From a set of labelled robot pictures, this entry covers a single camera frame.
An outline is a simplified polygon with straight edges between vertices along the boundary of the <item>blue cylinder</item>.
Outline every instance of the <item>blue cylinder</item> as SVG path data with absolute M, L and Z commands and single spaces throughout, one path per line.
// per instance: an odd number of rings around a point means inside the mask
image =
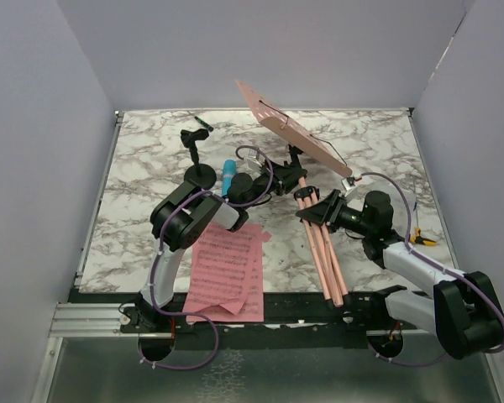
M 222 196 L 226 196 L 228 189 L 232 184 L 232 178 L 235 176 L 237 165 L 234 160 L 226 160 L 222 169 Z

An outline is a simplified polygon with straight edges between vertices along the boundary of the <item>marble surface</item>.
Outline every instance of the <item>marble surface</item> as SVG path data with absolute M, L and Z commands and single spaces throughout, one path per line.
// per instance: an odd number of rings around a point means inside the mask
M 316 137 L 332 142 L 355 173 L 382 172 L 397 180 L 403 189 L 416 189 L 423 235 L 438 240 L 437 247 L 420 248 L 440 262 L 452 264 L 407 111 L 289 114 Z M 241 144 L 261 147 L 278 163 L 288 159 L 285 141 L 260 126 L 249 110 L 125 113 L 81 279 L 81 292 L 135 292 L 144 284 L 154 253 L 149 217 L 153 208 L 182 182 L 191 165 L 188 151 L 181 145 L 180 131 L 199 128 L 194 115 L 215 127 L 198 148 L 201 162 L 215 168 L 219 180 L 223 162 L 233 158 L 235 148 Z M 307 183 L 319 187 L 323 196 L 340 188 L 339 176 L 305 155 L 302 166 L 308 170 Z M 246 170 L 240 161 L 238 170 Z M 383 180 L 375 179 L 360 183 L 352 207 L 361 207 L 369 189 L 387 186 Z M 219 191 L 220 186 L 218 181 L 215 189 Z M 272 235 L 263 247 L 265 292 L 320 290 L 304 227 L 294 216 L 296 209 L 292 195 L 275 197 L 264 206 L 249 209 L 249 222 L 262 224 Z M 406 225 L 403 214 L 396 207 L 395 225 L 399 229 Z M 400 276 L 368 261 L 360 242 L 344 232 L 333 234 L 332 240 L 351 290 L 380 290 L 394 284 L 414 288 Z M 190 270 L 189 249 L 179 269 L 176 291 L 188 290 Z

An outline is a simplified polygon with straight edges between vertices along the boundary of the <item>gray floor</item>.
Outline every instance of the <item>gray floor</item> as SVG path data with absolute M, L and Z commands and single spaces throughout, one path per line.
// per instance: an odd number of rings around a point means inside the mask
M 437 357 L 427 335 L 406 336 L 403 358 Z M 173 364 L 206 352 L 175 352 Z M 493 402 L 482 356 L 425 369 L 383 363 L 367 350 L 223 350 L 202 369 L 153 370 L 139 364 L 136 340 L 69 339 L 61 350 L 50 402 Z

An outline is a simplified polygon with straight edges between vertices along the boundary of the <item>musical notes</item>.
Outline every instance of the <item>musical notes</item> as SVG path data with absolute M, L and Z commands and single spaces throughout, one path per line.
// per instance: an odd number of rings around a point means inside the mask
M 209 225 L 192 246 L 191 285 L 183 311 L 216 322 L 263 321 L 262 234 L 259 224 L 236 233 Z M 188 322 L 201 321 L 187 317 Z

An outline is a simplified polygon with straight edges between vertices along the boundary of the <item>wall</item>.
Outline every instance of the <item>wall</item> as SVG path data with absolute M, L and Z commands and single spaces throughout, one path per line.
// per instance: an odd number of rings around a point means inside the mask
M 0 402 L 30 399 L 112 133 L 54 0 L 0 2 Z
M 504 0 L 474 4 L 414 123 L 459 265 L 504 308 Z
M 58 0 L 119 109 L 414 107 L 469 0 Z

